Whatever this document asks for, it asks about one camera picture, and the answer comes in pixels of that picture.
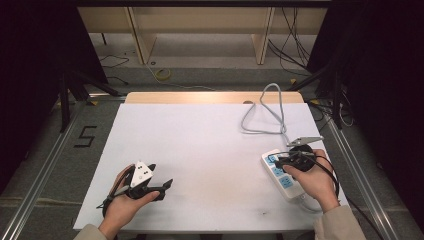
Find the metal bar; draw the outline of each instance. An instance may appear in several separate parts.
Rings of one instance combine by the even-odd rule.
[[[358,185],[358,188],[361,191],[361,194],[364,197],[368,208],[370,209],[370,212],[381,235],[386,240],[399,239],[399,236],[396,234],[389,216],[378,200],[374,190],[371,187],[371,184],[365,176],[365,173],[362,171],[361,165],[350,148],[349,142],[344,136],[343,131],[338,130],[333,120],[329,120],[328,116],[326,116],[326,119],[329,121],[330,130],[340,147],[346,163],[348,164],[349,169]]]
[[[14,216],[7,225],[6,231],[2,235],[2,240],[17,239],[21,233],[23,227],[25,226],[26,221],[28,220],[29,215],[34,208],[34,205],[41,194],[44,186],[49,179],[50,173],[52,172],[57,160],[59,159],[60,154],[62,153],[63,147],[68,140],[70,133],[73,130],[74,123],[78,118],[81,111],[84,109],[85,102],[78,102],[75,106],[75,111],[71,116],[71,121],[68,124],[68,127],[63,133],[59,134],[56,143],[54,144],[52,150],[50,151],[43,167],[38,173],[34,183],[26,194],[25,198],[21,202],[18,210],[15,212]]]

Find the gray cable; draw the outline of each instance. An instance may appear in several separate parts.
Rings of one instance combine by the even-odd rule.
[[[277,113],[275,113],[274,111],[272,111],[262,101],[262,98],[265,95],[265,92],[270,87],[276,87],[278,89],[278,97],[279,97],[279,103],[280,103],[281,117]],[[258,130],[258,129],[248,129],[247,127],[244,126],[244,122],[246,120],[246,117],[249,115],[249,113],[252,111],[252,109],[256,107],[256,104],[253,103],[253,105],[249,108],[249,110],[246,112],[246,114],[244,115],[244,117],[243,117],[243,119],[241,121],[241,128],[245,131],[243,133],[245,133],[245,134],[281,134],[285,138],[285,140],[287,141],[287,143],[289,143],[290,140],[289,140],[289,137],[286,135],[287,128],[286,128],[286,124],[284,123],[283,101],[282,101],[282,97],[281,97],[281,89],[280,89],[280,87],[276,83],[268,84],[264,88],[264,90],[262,91],[262,95],[261,95],[259,101],[261,102],[261,105],[264,106],[272,114],[272,116],[274,116],[274,118],[277,119],[277,121],[280,123],[280,131],[279,132],[271,132],[271,131]]]

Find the black wall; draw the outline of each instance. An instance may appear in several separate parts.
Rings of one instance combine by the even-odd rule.
[[[378,5],[348,97],[378,161],[424,232],[423,7],[414,1]]]
[[[60,77],[77,70],[107,80],[75,7],[2,1],[0,23],[2,192],[58,99]],[[83,79],[67,79],[82,89]]]

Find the right hand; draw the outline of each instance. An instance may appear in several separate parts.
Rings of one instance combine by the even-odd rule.
[[[325,152],[321,149],[314,149],[313,152],[315,156],[317,156],[317,162],[332,172],[333,169],[330,163],[324,158],[319,157],[326,157]],[[314,165],[307,172],[302,172],[289,165],[284,165],[283,168],[284,171],[292,175],[300,183],[309,196],[315,198],[319,202],[324,213],[340,206],[336,193],[334,192],[333,180],[319,166]]]

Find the sleeve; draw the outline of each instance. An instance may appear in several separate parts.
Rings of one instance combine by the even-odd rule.
[[[74,240],[107,240],[99,229],[91,224],[87,224]]]
[[[366,239],[349,206],[326,212],[314,223],[315,239]]]

